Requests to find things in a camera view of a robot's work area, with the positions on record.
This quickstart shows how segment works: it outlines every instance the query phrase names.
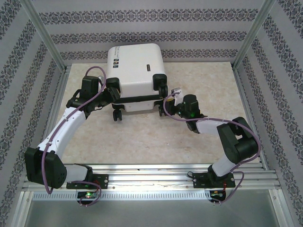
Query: enclosure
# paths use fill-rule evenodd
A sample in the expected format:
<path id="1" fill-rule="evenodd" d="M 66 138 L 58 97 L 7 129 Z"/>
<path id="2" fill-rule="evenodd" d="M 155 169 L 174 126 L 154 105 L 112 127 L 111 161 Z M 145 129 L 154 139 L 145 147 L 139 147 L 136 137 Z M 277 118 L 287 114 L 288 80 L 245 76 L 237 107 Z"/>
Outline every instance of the enclosure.
<path id="1" fill-rule="evenodd" d="M 0 4 L 0 226 L 94 226 L 100 221 L 108 226 L 145 221 L 154 221 L 151 226 L 303 226 L 302 0 Z M 260 157 L 240 167 L 244 181 L 229 205 L 212 206 L 205 199 L 208 192 L 197 194 L 186 177 L 188 171 L 205 172 L 219 158 L 219 140 L 193 135 L 186 125 L 159 120 L 153 111 L 126 114 L 125 122 L 114 124 L 109 107 L 75 134 L 64 162 L 90 164 L 94 172 L 109 174 L 104 201 L 94 210 L 77 207 L 74 192 L 65 186 L 46 196 L 42 185 L 27 180 L 25 150 L 51 132 L 85 70 L 95 64 L 106 68 L 111 47 L 143 43 L 161 48 L 170 89 L 196 94 L 206 115 L 245 117 L 259 137 Z M 101 126 L 124 144 L 111 146 Z M 160 126 L 165 130 L 153 134 Z M 179 134 L 166 137 L 172 129 Z M 80 144 L 87 140 L 77 138 L 97 130 L 104 142 L 93 137 L 83 152 Z M 143 133 L 146 141 L 131 140 Z M 211 145 L 201 151 L 204 144 Z M 236 183 L 240 178 L 235 174 Z M 66 210 L 72 218 L 64 215 Z M 212 222 L 214 212 L 220 218 Z M 132 217 L 136 222 L 131 224 Z"/>

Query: floor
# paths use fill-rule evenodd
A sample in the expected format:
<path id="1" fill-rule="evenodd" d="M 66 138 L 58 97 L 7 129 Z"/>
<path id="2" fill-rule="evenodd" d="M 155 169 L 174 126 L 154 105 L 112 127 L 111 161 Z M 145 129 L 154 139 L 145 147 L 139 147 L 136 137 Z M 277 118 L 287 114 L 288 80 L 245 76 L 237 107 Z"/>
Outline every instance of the floor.
<path id="1" fill-rule="evenodd" d="M 73 64 L 59 111 L 81 87 L 86 70 L 107 64 Z M 182 88 L 194 94 L 200 110 L 209 117 L 245 117 L 241 98 L 229 62 L 165 63 L 169 90 Z M 99 76 L 92 70 L 89 76 Z M 93 112 L 75 132 L 62 157 L 64 163 L 213 163 L 223 154 L 220 139 L 191 132 L 184 122 L 159 117 L 158 108 L 140 113 L 123 112 L 114 122 L 112 107 Z"/>

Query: patterned wallpaper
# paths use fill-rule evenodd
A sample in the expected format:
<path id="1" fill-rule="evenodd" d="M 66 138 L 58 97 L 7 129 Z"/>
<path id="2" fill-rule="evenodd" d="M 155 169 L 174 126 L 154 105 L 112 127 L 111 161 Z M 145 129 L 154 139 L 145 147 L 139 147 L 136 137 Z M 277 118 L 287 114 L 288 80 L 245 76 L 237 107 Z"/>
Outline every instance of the patterned wallpaper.
<path id="1" fill-rule="evenodd" d="M 277 170 L 295 226 L 303 226 L 302 3 L 277 1 L 238 73 L 267 162 Z"/>
<path id="2" fill-rule="evenodd" d="M 36 0 L 66 64 L 106 62 L 116 45 L 157 43 L 164 61 L 231 61 L 263 0 L 201 2 Z"/>
<path id="3" fill-rule="evenodd" d="M 0 227 L 8 226 L 24 181 L 24 152 L 42 140 L 60 71 L 26 12 L 1 0 Z"/>

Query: black clamp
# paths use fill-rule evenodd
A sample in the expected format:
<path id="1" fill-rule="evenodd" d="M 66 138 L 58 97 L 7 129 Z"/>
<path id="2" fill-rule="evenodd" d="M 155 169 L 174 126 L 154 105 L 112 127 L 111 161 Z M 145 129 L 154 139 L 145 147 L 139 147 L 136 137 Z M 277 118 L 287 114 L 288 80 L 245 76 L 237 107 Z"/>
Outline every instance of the black clamp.
<path id="1" fill-rule="evenodd" d="M 175 101 L 167 101 L 165 107 L 170 115 L 179 115 L 185 119 L 204 118 L 207 117 L 200 113 L 199 103 L 195 95 L 186 95 L 183 97 L 183 102 L 175 106 Z M 197 121 L 186 122 L 189 130 L 199 133 L 196 127 Z"/>
<path id="2" fill-rule="evenodd" d="M 88 173 L 86 175 L 86 178 L 83 180 L 86 182 L 93 182 L 98 185 L 100 185 L 101 189 L 107 189 L 108 188 L 108 174 L 93 174 L 92 169 L 88 170 Z M 96 186 L 92 184 L 84 184 L 84 183 L 67 183 L 66 184 L 67 189 L 84 189 L 84 190 L 94 190 L 97 189 Z"/>
<path id="3" fill-rule="evenodd" d="M 187 177 L 193 180 L 194 188 L 234 188 L 236 186 L 232 173 L 217 177 L 211 166 L 207 173 L 188 172 Z"/>
<path id="4" fill-rule="evenodd" d="M 67 102 L 66 107 L 78 108 L 80 105 L 84 104 L 92 97 L 98 93 L 99 83 L 101 83 L 100 78 L 85 76 L 82 79 L 81 89 L 78 89 L 73 97 Z M 113 103 L 120 98 L 120 91 L 116 87 L 107 87 L 104 91 L 95 98 L 92 102 L 83 106 L 80 110 L 85 113 L 86 119 L 95 111 L 96 107 L 103 108 L 104 106 Z"/>

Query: aluminum frame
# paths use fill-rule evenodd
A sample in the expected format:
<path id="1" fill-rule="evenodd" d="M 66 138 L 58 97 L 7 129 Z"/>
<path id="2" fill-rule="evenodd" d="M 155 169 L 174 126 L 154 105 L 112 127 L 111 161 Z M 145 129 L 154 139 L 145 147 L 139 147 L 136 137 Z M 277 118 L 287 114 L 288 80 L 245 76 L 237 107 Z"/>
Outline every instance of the aluminum frame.
<path id="1" fill-rule="evenodd" d="M 240 66 L 241 61 L 243 60 L 247 50 L 249 49 L 250 45 L 254 41 L 259 29 L 261 28 L 263 22 L 266 19 L 266 16 L 269 14 L 271 8 L 273 7 L 276 0 L 265 0 L 259 13 L 256 16 L 256 19 L 252 23 L 252 26 L 247 33 L 234 61 L 232 62 L 233 70 L 237 70 Z"/>
<path id="2" fill-rule="evenodd" d="M 58 65 L 61 72 L 65 71 L 65 63 L 58 51 L 55 43 L 53 42 L 51 36 L 49 35 L 42 19 L 40 18 L 39 14 L 37 13 L 33 3 L 31 0 L 20 0 L 21 5 L 23 6 L 24 10 L 26 11 L 28 17 L 31 19 L 32 23 L 34 24 L 37 32 L 40 34 L 43 42 L 45 43 L 48 51 L 51 53 L 53 59 L 55 60 L 56 64 Z"/>
<path id="3" fill-rule="evenodd" d="M 184 194 L 189 193 L 187 198 L 197 192 L 205 192 L 209 189 L 195 189 L 193 182 L 188 178 L 187 172 L 206 172 L 210 164 L 148 164 L 148 165 L 89 165 L 93 168 L 94 173 L 109 174 L 108 189 L 103 190 L 104 197 L 107 200 L 138 200 L 142 193 L 159 193 L 160 194 Z M 293 227 L 286 201 L 281 190 L 280 182 L 274 170 L 264 170 L 261 163 L 247 163 L 238 168 L 245 173 L 245 178 L 239 190 L 269 190 L 273 206 L 280 226 Z M 234 174 L 235 183 L 241 178 L 240 174 Z M 43 185 L 26 181 L 22 188 L 19 199 L 19 209 L 16 211 L 12 226 L 24 226 L 26 216 L 29 210 L 30 201 L 35 193 L 44 192 Z M 66 189 L 64 184 L 60 189 L 54 190 L 56 197 L 45 197 L 45 201 L 61 200 L 65 194 L 74 194 L 75 190 Z M 201 196 L 196 199 L 207 199 Z M 159 200 L 162 198 L 154 197 L 148 200 Z"/>

